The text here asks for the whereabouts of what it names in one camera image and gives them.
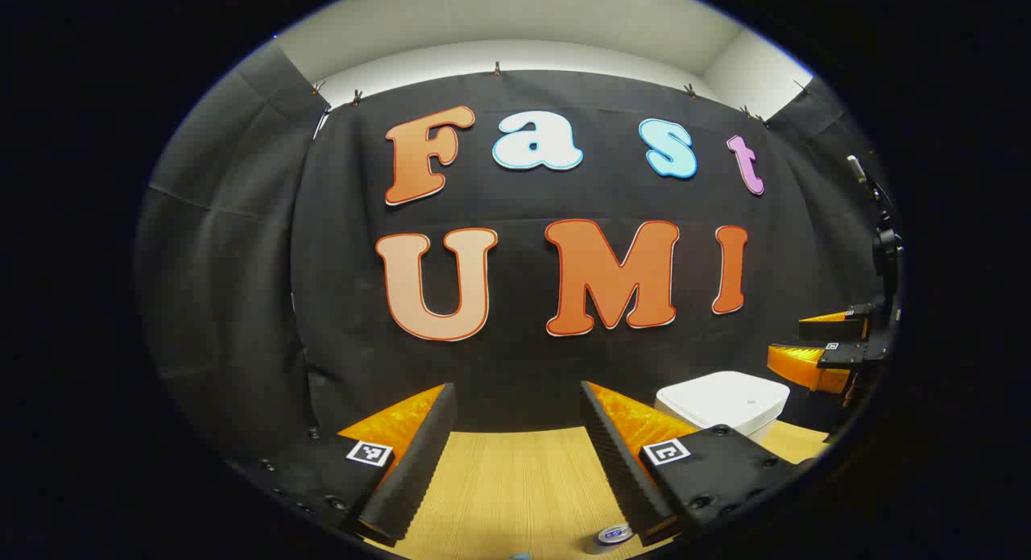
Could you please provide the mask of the wooden desktop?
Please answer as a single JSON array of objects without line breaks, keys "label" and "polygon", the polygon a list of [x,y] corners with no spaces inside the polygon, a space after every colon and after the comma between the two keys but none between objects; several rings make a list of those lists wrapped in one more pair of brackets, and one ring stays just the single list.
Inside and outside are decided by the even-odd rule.
[{"label": "wooden desktop", "polygon": [[583,427],[526,433],[453,432],[415,519],[391,552],[410,560],[625,560],[638,537],[597,549],[621,524]]}]

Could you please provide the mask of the white desktop garbage bin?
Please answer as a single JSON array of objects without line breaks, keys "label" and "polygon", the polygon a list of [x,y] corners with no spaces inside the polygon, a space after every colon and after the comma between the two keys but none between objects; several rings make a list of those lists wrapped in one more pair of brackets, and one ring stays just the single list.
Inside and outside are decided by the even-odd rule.
[{"label": "white desktop garbage bin", "polygon": [[760,443],[780,417],[789,387],[737,371],[719,371],[656,391],[654,407],[697,429],[729,425]]}]

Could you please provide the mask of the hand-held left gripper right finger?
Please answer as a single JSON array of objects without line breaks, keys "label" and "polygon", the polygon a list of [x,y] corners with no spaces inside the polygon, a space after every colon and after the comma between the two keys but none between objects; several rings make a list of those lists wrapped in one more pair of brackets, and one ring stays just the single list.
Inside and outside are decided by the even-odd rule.
[{"label": "hand-held left gripper right finger", "polygon": [[718,424],[686,424],[583,380],[579,411],[616,504],[642,545],[706,534],[800,475]]}]

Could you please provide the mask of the blue pop can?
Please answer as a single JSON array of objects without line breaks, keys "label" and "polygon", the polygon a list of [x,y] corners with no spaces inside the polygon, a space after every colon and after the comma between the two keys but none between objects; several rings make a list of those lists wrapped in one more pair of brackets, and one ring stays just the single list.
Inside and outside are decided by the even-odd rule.
[{"label": "blue pop can", "polygon": [[634,536],[632,528],[627,523],[608,526],[599,530],[590,539],[590,552],[593,555],[610,553],[620,546],[632,541]]}]

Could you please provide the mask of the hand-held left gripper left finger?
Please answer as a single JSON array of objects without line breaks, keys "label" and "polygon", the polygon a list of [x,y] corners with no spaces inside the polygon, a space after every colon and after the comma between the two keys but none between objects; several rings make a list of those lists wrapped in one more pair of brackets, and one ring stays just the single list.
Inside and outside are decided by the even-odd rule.
[{"label": "hand-held left gripper left finger", "polygon": [[324,529],[387,546],[406,538],[457,420],[435,385],[335,434],[307,433],[242,460],[242,476]]}]

